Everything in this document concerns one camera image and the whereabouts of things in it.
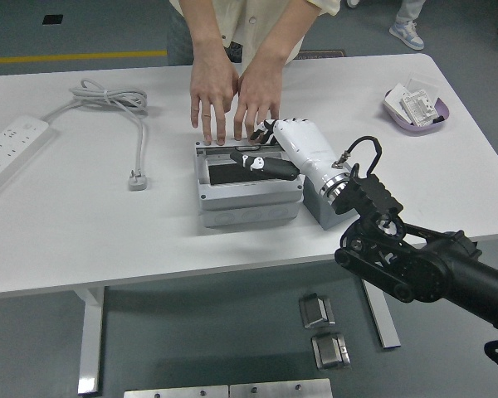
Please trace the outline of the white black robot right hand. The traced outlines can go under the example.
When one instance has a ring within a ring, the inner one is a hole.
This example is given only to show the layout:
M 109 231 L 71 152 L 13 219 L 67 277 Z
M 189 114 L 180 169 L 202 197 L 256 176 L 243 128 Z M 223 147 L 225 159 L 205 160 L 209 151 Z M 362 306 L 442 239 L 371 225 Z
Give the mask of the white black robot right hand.
M 349 181 L 349 171 L 337 164 L 338 158 L 325 136 L 307 119 L 269 119 L 258 125 L 252 135 L 261 143 L 275 140 L 286 152 L 287 159 L 252 156 L 240 151 L 230 154 L 231 160 L 250 172 L 287 181 L 303 174 L 315 191 L 328 199 L 337 197 Z

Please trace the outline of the person's left hand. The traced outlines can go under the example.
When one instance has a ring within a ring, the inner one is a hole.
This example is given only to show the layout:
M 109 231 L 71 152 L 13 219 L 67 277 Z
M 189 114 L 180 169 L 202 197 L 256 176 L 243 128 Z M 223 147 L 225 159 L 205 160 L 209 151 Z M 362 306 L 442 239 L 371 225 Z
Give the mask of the person's left hand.
M 245 130 L 250 137 L 255 127 L 268 117 L 279 118 L 284 64 L 272 59 L 254 59 L 238 81 L 234 138 Z

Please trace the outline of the person's right hand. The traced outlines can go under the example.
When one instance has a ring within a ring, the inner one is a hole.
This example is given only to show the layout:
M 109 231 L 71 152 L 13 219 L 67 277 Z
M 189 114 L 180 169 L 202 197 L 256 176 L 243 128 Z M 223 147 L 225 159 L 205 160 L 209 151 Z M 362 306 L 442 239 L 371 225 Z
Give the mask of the person's right hand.
M 225 53 L 194 56 L 190 82 L 190 118 L 194 128 L 201 126 L 205 143 L 215 136 L 225 143 L 226 113 L 237 92 L 238 73 Z

